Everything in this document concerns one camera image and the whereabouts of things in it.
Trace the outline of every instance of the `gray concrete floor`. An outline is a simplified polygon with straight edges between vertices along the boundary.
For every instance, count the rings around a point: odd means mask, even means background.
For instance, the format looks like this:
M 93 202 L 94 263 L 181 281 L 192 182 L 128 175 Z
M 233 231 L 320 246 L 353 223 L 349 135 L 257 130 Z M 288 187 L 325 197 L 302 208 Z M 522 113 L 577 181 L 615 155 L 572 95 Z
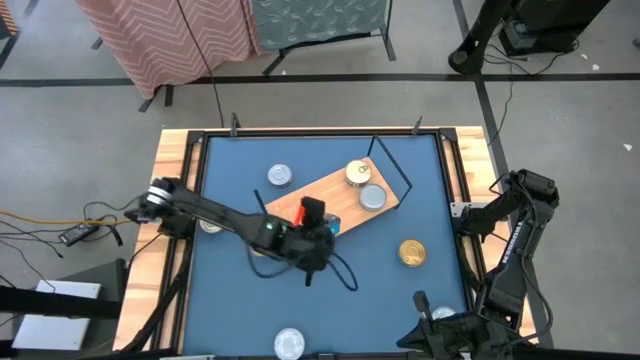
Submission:
M 463 1 L 470 23 L 477 1 Z M 24 0 L 10 1 L 19 14 Z M 613 0 L 580 38 L 581 49 L 559 59 L 550 73 L 640 72 L 640 6 Z M 71 1 L 40 1 L 0 79 L 120 78 L 124 72 Z M 294 51 L 278 68 L 288 74 L 452 73 L 446 56 L 460 31 L 450 0 L 396 1 L 392 38 L 398 61 L 389 63 L 379 38 Z M 216 75 L 257 75 L 263 56 L 227 63 Z M 533 70 L 546 57 L 533 57 Z M 486 73 L 506 67 L 487 66 Z M 497 119 L 508 83 L 488 83 Z M 366 82 L 219 85 L 226 116 L 243 126 L 484 125 L 473 83 Z M 541 288 L 555 311 L 558 348 L 640 352 L 640 251 L 636 204 L 640 202 L 640 82 L 516 83 L 502 130 L 512 169 L 529 168 L 556 179 L 561 206 L 536 258 Z M 163 91 L 145 114 L 132 86 L 0 88 L 0 188 L 2 209 L 39 218 L 78 218 L 92 200 L 124 204 L 151 177 L 164 128 L 216 127 L 210 86 L 178 87 L 174 105 Z M 623 144 L 635 146 L 627 151 Z M 35 229 L 28 225 L 25 229 Z M 125 246 L 112 239 L 60 248 L 65 259 L 39 243 L 14 242 L 47 278 L 55 279 L 127 258 L 137 229 L 122 227 Z M 53 240 L 54 236 L 44 236 Z M 0 273 L 15 285 L 36 284 L 11 248 L 0 244 Z M 0 338 L 10 327 L 0 329 Z

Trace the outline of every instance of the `metal bracket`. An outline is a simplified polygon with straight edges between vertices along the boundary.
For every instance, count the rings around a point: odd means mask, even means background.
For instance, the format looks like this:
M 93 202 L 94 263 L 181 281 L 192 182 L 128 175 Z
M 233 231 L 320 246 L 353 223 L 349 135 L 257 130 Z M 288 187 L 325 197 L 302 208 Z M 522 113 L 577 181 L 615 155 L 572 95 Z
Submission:
M 238 120 L 238 115 L 236 113 L 231 113 L 231 134 L 229 136 L 236 137 L 238 136 L 238 129 L 240 128 L 240 120 Z
M 204 131 L 192 130 L 187 133 L 187 145 L 193 145 L 204 136 Z
M 413 129 L 411 130 L 411 135 L 413 136 L 418 135 L 418 132 L 420 132 L 420 124 L 422 124 L 422 115 L 420 115 L 420 117 L 418 118 L 418 121 L 416 121 L 416 124 L 413 125 Z
M 458 141 L 458 132 L 456 131 L 456 128 L 441 128 L 440 135 L 444 136 L 449 141 Z
M 454 202 L 449 204 L 451 208 L 451 216 L 454 218 L 459 218 L 462 215 L 462 210 L 464 208 L 469 207 L 472 209 L 479 209 L 487 206 L 488 203 L 474 203 L 474 202 Z

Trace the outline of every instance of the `red object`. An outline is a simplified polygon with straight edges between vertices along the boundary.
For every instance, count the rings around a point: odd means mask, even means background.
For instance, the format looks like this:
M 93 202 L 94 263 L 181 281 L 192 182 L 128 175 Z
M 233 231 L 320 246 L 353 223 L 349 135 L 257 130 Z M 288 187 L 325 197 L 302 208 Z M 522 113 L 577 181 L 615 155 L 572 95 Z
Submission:
M 304 206 L 300 205 L 298 209 L 298 214 L 296 215 L 296 219 L 293 221 L 293 226 L 298 226 L 302 224 L 302 218 L 304 217 L 304 213 L 307 211 Z

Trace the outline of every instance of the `gold can lid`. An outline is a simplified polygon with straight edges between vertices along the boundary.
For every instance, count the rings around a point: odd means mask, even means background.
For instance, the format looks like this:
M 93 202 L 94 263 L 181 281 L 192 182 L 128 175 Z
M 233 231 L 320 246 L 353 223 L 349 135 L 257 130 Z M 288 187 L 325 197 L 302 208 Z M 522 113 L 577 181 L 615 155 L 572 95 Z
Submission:
M 407 266 L 420 266 L 427 259 L 427 249 L 418 240 L 409 239 L 400 244 L 398 255 Z
M 349 183 L 363 185 L 371 179 L 371 166 L 362 160 L 353 160 L 347 164 L 346 173 Z

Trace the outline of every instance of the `blue table surface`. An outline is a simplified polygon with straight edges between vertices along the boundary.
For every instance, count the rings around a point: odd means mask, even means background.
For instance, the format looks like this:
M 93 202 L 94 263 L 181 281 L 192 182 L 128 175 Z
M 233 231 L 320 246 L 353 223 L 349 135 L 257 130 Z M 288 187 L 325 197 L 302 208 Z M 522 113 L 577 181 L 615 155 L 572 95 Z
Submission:
M 253 194 L 265 203 L 303 187 L 367 154 L 371 138 L 212 138 L 203 195 L 244 212 L 260 212 Z M 403 351 L 398 339 L 415 327 L 419 314 L 412 297 L 426 291 L 432 308 L 466 310 L 449 204 L 432 135 L 383 137 L 413 189 L 397 210 L 389 210 L 336 240 L 336 253 L 355 272 L 360 289 L 348 291 L 327 268 L 311 287 L 293 269 L 275 279 L 260 279 L 248 265 L 244 243 L 229 232 L 195 239 L 184 355 L 274 355 L 275 335 L 293 327 L 305 336 L 305 353 L 381 353 Z M 374 145 L 372 160 L 398 198 L 407 189 L 383 150 Z M 287 164 L 293 183 L 269 185 L 268 169 Z M 398 246 L 414 238 L 427 248 L 426 263 L 404 266 Z M 283 266 L 266 257 L 258 268 Z M 346 269 L 338 268 L 346 279 Z

